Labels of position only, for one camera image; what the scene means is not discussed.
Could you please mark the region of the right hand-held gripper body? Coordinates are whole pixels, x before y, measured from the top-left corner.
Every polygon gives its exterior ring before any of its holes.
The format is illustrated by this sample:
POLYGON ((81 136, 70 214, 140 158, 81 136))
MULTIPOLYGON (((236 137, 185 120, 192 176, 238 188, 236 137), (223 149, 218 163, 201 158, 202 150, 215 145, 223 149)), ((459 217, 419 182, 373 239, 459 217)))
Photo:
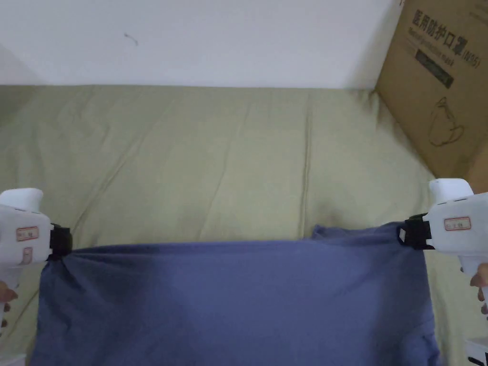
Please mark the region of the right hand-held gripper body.
POLYGON ((460 178, 429 182, 433 205, 405 220, 405 246, 456 256, 469 277, 488 262, 488 194, 460 178))

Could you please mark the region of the person's left hand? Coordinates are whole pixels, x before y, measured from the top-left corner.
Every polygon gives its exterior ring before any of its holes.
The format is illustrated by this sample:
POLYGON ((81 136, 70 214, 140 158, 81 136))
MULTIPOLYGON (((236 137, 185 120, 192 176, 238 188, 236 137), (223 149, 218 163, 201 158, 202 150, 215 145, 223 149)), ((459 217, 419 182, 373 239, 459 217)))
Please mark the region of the person's left hand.
POLYGON ((11 310, 10 303, 18 298, 18 294, 8 287, 8 285, 0 282, 0 307, 1 313, 7 313, 11 310))

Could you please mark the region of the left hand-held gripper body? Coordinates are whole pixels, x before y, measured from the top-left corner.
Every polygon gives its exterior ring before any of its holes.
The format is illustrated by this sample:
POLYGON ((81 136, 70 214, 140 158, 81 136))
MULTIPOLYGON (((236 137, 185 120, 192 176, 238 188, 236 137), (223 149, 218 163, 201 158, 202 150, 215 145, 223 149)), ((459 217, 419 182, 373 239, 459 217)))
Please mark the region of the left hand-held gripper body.
POLYGON ((22 270, 72 252, 70 228, 41 213, 43 192, 35 188, 0 194, 0 280, 15 290, 22 270))

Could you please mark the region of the person's right hand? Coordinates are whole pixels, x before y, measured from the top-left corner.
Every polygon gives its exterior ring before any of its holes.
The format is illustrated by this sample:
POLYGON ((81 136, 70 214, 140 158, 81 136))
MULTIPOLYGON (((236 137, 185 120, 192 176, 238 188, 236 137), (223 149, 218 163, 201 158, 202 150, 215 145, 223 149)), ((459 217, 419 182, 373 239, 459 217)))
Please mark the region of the person's right hand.
POLYGON ((481 312, 488 316, 488 301, 483 294, 483 288, 488 286, 488 264, 480 264, 475 275, 470 280, 470 286, 478 289, 477 298, 482 302, 481 312))

